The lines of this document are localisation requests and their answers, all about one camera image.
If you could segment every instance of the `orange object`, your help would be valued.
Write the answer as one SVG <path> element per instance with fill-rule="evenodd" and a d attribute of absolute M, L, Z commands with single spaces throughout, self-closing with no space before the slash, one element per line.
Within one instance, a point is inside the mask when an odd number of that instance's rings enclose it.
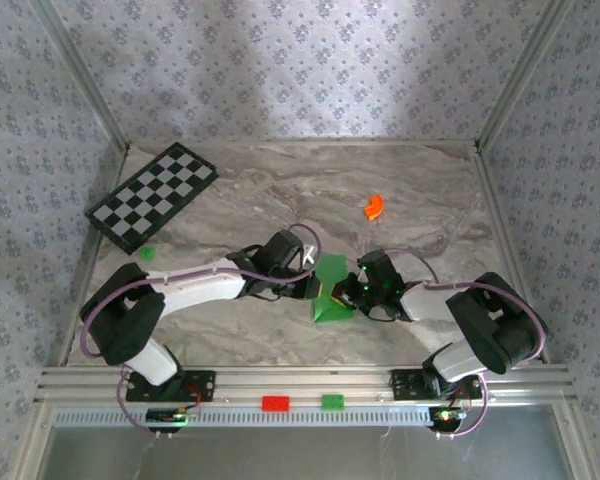
<path fill-rule="evenodd" d="M 370 199 L 371 205 L 364 209 L 364 213 L 369 220 L 375 220 L 384 210 L 384 198 L 382 195 L 376 195 Z"/>
<path fill-rule="evenodd" d="M 263 412 L 289 413 L 291 410 L 291 399 L 289 397 L 262 397 Z"/>

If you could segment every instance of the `black mounting plate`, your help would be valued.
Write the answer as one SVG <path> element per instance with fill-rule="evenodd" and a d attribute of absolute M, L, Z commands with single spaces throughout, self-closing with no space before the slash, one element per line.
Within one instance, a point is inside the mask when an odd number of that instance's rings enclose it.
<path fill-rule="evenodd" d="M 391 370 L 390 385 L 393 388 L 393 399 L 395 401 L 434 399 L 431 392 L 425 386 L 422 369 L 420 368 Z M 467 375 L 460 379 L 456 382 L 455 391 L 458 391 L 458 389 L 464 390 L 460 399 L 471 398 L 471 400 L 478 400 L 482 398 L 482 391 L 477 375 Z"/>
<path fill-rule="evenodd" d="M 213 370 L 183 370 L 170 380 L 154 387 L 146 378 L 133 372 L 127 386 L 127 402 L 144 403 L 195 403 L 197 393 L 201 402 L 212 402 L 216 386 Z"/>

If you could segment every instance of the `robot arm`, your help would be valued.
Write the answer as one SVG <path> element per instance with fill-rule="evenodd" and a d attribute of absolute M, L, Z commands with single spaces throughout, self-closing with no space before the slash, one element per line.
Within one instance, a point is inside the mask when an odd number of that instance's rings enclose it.
<path fill-rule="evenodd" d="M 253 245 L 202 267 L 144 272 L 136 263 L 129 263 L 91 297 L 80 316 L 85 322 L 107 297 L 142 283 L 107 303 L 90 324 L 89 334 L 107 364 L 126 364 L 151 385 L 160 386 L 181 369 L 173 354 L 151 337 L 161 318 L 213 300 L 259 297 L 267 289 L 278 298 L 314 298 L 320 292 L 320 282 L 313 273 L 291 283 L 269 281 L 300 276 L 302 271 L 289 265 L 298 256 L 304 257 L 303 251 L 298 237 L 281 230 L 265 246 Z"/>
<path fill-rule="evenodd" d="M 470 282 L 470 288 L 437 290 L 423 282 L 405 283 L 383 250 L 364 255 L 358 266 L 360 273 L 350 273 L 332 292 L 347 308 L 368 317 L 380 308 L 388 317 L 381 321 L 435 318 L 455 321 L 460 327 L 463 340 L 444 346 L 422 364 L 424 383 L 434 398 L 448 398 L 467 375 L 484 370 L 506 373 L 542 343 L 541 332 L 521 308 L 521 300 L 512 301 L 518 295 L 496 273 L 485 273 Z"/>
<path fill-rule="evenodd" d="M 130 263 L 120 267 L 87 302 L 81 318 L 88 323 L 104 302 L 106 306 L 94 316 L 88 331 L 107 364 L 126 364 L 154 387 L 174 388 L 182 369 L 171 352 L 151 337 L 157 322 L 208 301 L 261 298 L 265 290 L 277 297 L 314 298 L 321 284 L 313 273 L 302 275 L 302 252 L 300 239 L 281 230 L 265 246 L 247 247 L 203 267 L 144 272 Z M 300 267 L 293 269 L 290 264 L 298 256 Z M 535 324 L 518 304 L 485 290 L 490 286 L 517 297 L 495 273 L 478 278 L 475 287 L 449 292 L 432 290 L 422 282 L 404 282 L 382 250 L 364 255 L 358 266 L 357 275 L 350 273 L 331 292 L 347 308 L 369 317 L 380 308 L 387 315 L 382 321 L 449 319 L 462 330 L 462 341 L 443 347 L 422 365 L 422 378 L 432 398 L 448 398 L 456 382 L 467 375 L 486 369 L 504 374 L 540 342 Z M 131 285 L 138 286 L 125 291 Z M 108 297 L 114 299 L 107 303 Z"/>

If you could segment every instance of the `cable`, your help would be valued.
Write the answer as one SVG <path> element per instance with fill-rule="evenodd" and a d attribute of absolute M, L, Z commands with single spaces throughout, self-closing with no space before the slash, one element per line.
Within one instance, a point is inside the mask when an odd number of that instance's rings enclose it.
<path fill-rule="evenodd" d="M 438 275 L 436 275 L 436 271 L 433 269 L 433 267 L 429 264 L 429 262 L 427 262 L 425 260 L 425 258 L 422 255 L 420 255 L 415 250 L 412 250 L 411 248 L 395 247 L 395 248 L 387 248 L 384 252 L 385 253 L 408 253 L 412 257 L 415 257 L 418 260 L 420 260 L 420 262 L 425 267 L 427 267 L 427 270 L 429 270 L 429 273 L 431 273 L 431 276 L 433 277 L 433 280 L 436 283 L 440 283 L 440 280 L 438 280 Z"/>
<path fill-rule="evenodd" d="M 478 415 L 478 419 L 475 421 L 475 423 L 473 425 L 471 425 L 469 428 L 467 428 L 466 430 L 455 431 L 453 433 L 436 431 L 437 435 L 441 435 L 443 437 L 449 437 L 449 438 L 462 437 L 464 435 L 468 435 L 469 433 L 473 432 L 476 428 L 478 428 L 480 426 L 480 424 L 484 420 L 484 417 L 487 414 L 487 407 L 489 405 L 489 388 L 487 387 L 487 382 L 484 381 L 484 377 L 482 376 L 482 374 L 478 374 L 478 381 L 480 382 L 480 389 L 482 390 L 482 398 L 484 399 L 484 405 L 483 405 L 482 410 L 480 411 L 480 415 Z"/>
<path fill-rule="evenodd" d="M 267 298 L 264 295 L 259 295 L 257 293 L 252 293 L 249 296 L 253 297 L 253 298 L 257 298 L 258 300 L 264 300 L 265 302 L 269 302 L 269 303 L 277 302 L 281 298 L 280 295 L 278 295 L 276 298 Z"/>
<path fill-rule="evenodd" d="M 202 395 L 200 395 L 200 392 L 198 391 L 198 389 L 193 385 L 185 385 L 183 388 L 185 390 L 189 390 L 190 392 L 193 392 L 196 394 L 196 403 L 192 403 L 191 405 L 188 405 L 187 407 L 185 407 L 185 411 L 187 411 L 193 407 L 198 407 L 198 418 L 201 419 L 202 418 Z"/>
<path fill-rule="evenodd" d="M 369 320 L 373 321 L 373 322 L 380 322 L 380 323 L 392 323 L 396 321 L 396 318 L 376 318 L 376 317 L 372 317 L 371 315 L 365 315 L 365 317 L 367 317 Z"/>
<path fill-rule="evenodd" d="M 462 398 L 460 398 L 460 392 L 464 392 L 467 394 L 467 400 L 469 400 L 469 409 L 467 410 L 466 413 L 469 413 L 471 411 L 471 409 L 473 408 L 473 400 L 471 400 L 471 394 L 468 393 L 463 386 L 459 386 L 458 390 L 456 391 L 456 394 L 453 396 L 453 400 L 451 401 L 451 403 L 449 404 L 449 406 L 447 408 L 453 408 L 453 406 L 456 404 L 456 402 L 458 400 L 462 400 Z"/>
<path fill-rule="evenodd" d="M 533 352 L 531 352 L 531 354 L 529 354 L 529 356 L 525 360 L 531 360 L 533 358 L 536 358 L 538 355 L 540 355 L 540 352 L 542 352 L 542 349 L 544 348 L 544 344 L 547 339 L 547 335 L 544 332 L 544 327 L 540 323 L 540 319 L 536 315 L 536 312 L 534 312 L 533 309 L 529 305 L 527 305 L 527 303 L 524 300 L 522 300 L 520 297 L 510 294 L 509 292 L 507 292 L 506 290 L 503 290 L 502 288 L 493 287 L 491 285 L 487 285 L 487 284 L 481 283 L 481 282 L 461 282 L 461 283 L 454 283 L 454 284 L 450 284 L 450 285 L 437 285 L 437 284 L 428 283 L 428 284 L 425 284 L 424 288 L 427 290 L 457 290 L 460 288 L 480 288 L 482 290 L 487 290 L 489 292 L 493 292 L 495 294 L 500 295 L 501 297 L 506 298 L 507 300 L 515 303 L 522 310 L 524 310 L 524 312 L 528 315 L 529 319 L 531 319 L 531 321 L 533 322 L 533 325 L 536 327 L 536 330 L 538 331 L 538 338 L 539 338 L 538 345 L 536 346 L 535 350 Z"/>
<path fill-rule="evenodd" d="M 301 274 L 296 275 L 295 277 L 275 278 L 275 277 L 269 277 L 267 275 L 260 275 L 259 273 L 253 273 L 248 270 L 241 270 L 239 268 L 208 268 L 206 270 L 198 270 L 196 272 L 187 272 L 187 273 L 181 273 L 179 275 L 173 275 L 171 277 L 167 277 L 166 279 L 165 278 L 145 278 L 142 280 L 137 280 L 135 282 L 131 282 L 131 283 L 125 285 L 124 287 L 120 287 L 117 290 L 115 290 L 114 292 L 107 295 L 104 298 L 104 300 L 102 300 L 102 302 L 100 302 L 98 305 L 95 306 L 95 308 L 93 310 L 91 310 L 91 313 L 89 313 L 89 315 L 87 316 L 87 319 L 84 321 L 84 325 L 82 326 L 82 331 L 80 332 L 80 350 L 82 350 L 82 353 L 88 358 L 98 358 L 102 355 L 99 352 L 98 353 L 91 352 L 87 345 L 87 335 L 89 333 L 91 325 L 93 324 L 96 317 L 100 314 L 100 312 L 102 312 L 102 310 L 104 310 L 104 308 L 107 305 L 109 305 L 111 302 L 116 300 L 122 294 L 128 292 L 129 290 L 133 290 L 134 288 L 142 287 L 145 285 L 154 285 L 154 284 L 158 284 L 158 283 L 169 283 L 169 282 L 177 282 L 177 281 L 181 281 L 181 280 L 192 280 L 194 278 L 204 277 L 207 275 L 217 275 L 217 274 L 221 274 L 221 273 L 237 273 L 239 275 L 243 275 L 245 277 L 250 277 L 250 278 L 255 278 L 256 280 L 261 280 L 263 282 L 278 283 L 281 285 L 286 285 L 288 283 L 294 283 L 294 282 L 297 282 L 304 278 L 307 278 L 309 275 L 311 275 L 314 272 L 314 270 L 316 269 L 316 266 L 319 263 L 318 261 L 320 260 L 320 255 L 322 254 L 322 242 L 320 241 L 320 237 L 318 236 L 316 231 L 313 228 L 309 227 L 308 225 L 305 225 L 303 223 L 294 223 L 294 224 L 290 225 L 287 230 L 292 230 L 295 228 L 302 228 L 302 229 L 308 231 L 311 235 L 313 235 L 313 238 L 316 241 L 315 261 L 314 261 L 313 265 L 311 266 L 311 268 L 309 268 L 309 270 L 306 270 L 306 271 L 302 272 Z"/>
<path fill-rule="evenodd" d="M 153 432 L 151 430 L 149 430 L 144 425 L 141 425 L 140 423 L 138 423 L 138 421 L 135 418 L 133 418 L 133 415 L 131 415 L 131 413 L 129 413 L 129 410 L 127 410 L 127 407 L 124 404 L 124 397 L 122 395 L 122 389 L 125 385 L 125 382 L 129 383 L 129 378 L 130 378 L 130 377 L 125 377 L 125 375 L 124 375 L 125 368 L 126 368 L 126 365 L 123 365 L 122 369 L 120 370 L 120 381 L 118 382 L 118 389 L 116 391 L 116 398 L 118 399 L 118 405 L 120 405 L 120 410 L 122 410 L 122 413 L 124 414 L 125 418 L 129 421 L 129 423 L 131 425 L 153 435 Z"/>

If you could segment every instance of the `green brick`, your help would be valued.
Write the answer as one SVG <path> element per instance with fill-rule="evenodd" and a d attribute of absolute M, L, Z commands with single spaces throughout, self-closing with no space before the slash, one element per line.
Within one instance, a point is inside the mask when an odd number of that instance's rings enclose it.
<path fill-rule="evenodd" d="M 344 410 L 344 395 L 323 395 L 322 409 L 341 412 Z"/>
<path fill-rule="evenodd" d="M 141 248 L 138 252 L 138 256 L 143 260 L 153 260 L 156 258 L 156 249 L 153 247 Z"/>

